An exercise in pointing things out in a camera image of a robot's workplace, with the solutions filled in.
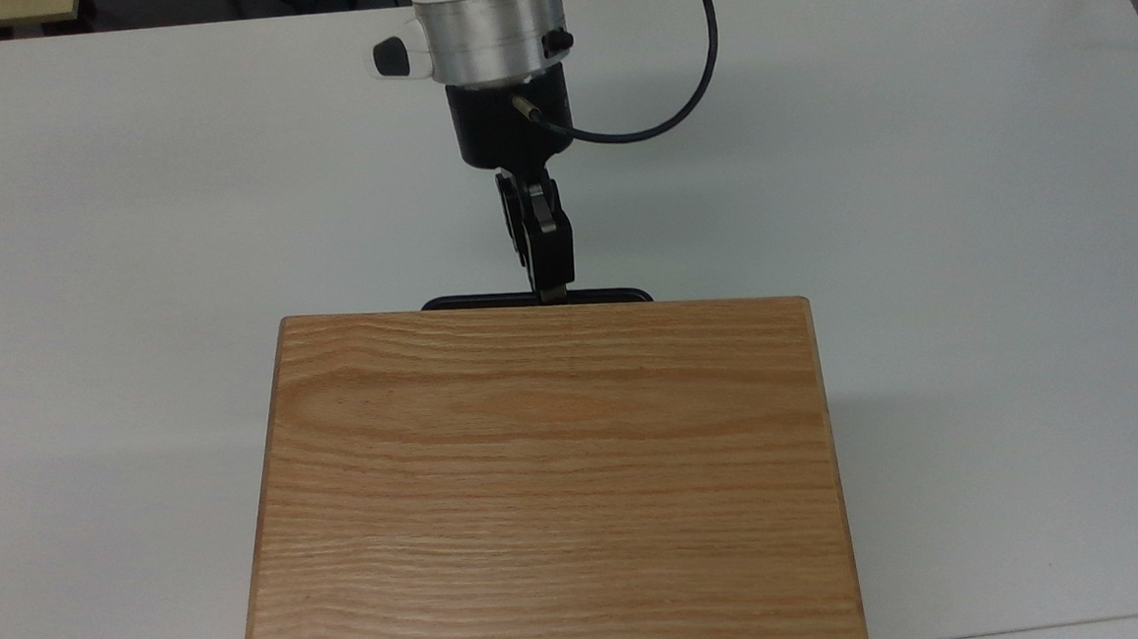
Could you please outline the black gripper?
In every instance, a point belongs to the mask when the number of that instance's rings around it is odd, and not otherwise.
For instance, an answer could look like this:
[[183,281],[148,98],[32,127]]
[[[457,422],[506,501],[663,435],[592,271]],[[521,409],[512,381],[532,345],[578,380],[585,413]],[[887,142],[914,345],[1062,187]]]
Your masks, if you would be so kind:
[[523,96],[538,107],[543,119],[571,126],[564,69],[553,67],[505,88],[444,90],[462,159],[470,167],[498,171],[494,179],[517,258],[522,268],[531,268],[533,290],[541,302],[558,302],[567,297],[567,285],[575,281],[571,222],[558,198],[556,182],[546,171],[527,188],[511,173],[539,171],[549,159],[572,146],[574,140],[528,119],[512,103],[512,98]]

